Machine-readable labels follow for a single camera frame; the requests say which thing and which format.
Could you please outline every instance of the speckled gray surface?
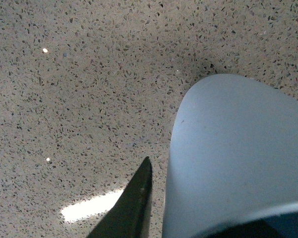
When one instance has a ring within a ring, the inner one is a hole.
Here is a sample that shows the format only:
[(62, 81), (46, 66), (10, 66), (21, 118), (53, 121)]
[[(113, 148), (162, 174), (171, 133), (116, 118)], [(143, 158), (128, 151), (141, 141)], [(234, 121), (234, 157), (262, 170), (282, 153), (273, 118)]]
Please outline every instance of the speckled gray surface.
[(60, 210), (124, 187), (145, 156), (161, 237), (177, 108), (215, 73), (298, 99), (298, 0), (0, 1), (0, 237), (85, 237), (101, 216)]

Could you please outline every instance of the dark green pointed object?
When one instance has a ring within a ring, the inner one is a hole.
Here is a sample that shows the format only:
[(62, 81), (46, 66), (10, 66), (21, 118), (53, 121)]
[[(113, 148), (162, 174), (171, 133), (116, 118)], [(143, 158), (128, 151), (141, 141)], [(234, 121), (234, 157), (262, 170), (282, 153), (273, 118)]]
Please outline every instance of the dark green pointed object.
[(87, 238), (147, 238), (149, 236), (152, 166), (146, 157), (115, 206)]

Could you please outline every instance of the light blue object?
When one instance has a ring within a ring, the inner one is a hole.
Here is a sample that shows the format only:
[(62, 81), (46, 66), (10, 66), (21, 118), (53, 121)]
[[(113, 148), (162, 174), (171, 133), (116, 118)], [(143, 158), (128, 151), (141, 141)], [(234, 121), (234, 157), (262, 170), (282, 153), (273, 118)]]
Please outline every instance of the light blue object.
[(293, 212), (298, 102), (237, 75), (196, 83), (173, 127), (162, 237), (206, 237), (263, 218), (292, 237), (280, 220), (289, 217), (278, 215)]

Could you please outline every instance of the terrazzo floor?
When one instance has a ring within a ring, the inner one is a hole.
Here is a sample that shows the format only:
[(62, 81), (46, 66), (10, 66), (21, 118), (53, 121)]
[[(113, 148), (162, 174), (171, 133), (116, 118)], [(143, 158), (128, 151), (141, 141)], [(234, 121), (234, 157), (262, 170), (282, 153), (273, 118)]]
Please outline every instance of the terrazzo floor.
[(61, 210), (149, 156), (160, 238), (177, 109), (216, 73), (298, 100), (298, 0), (0, 0), (0, 237), (85, 237), (104, 213)]

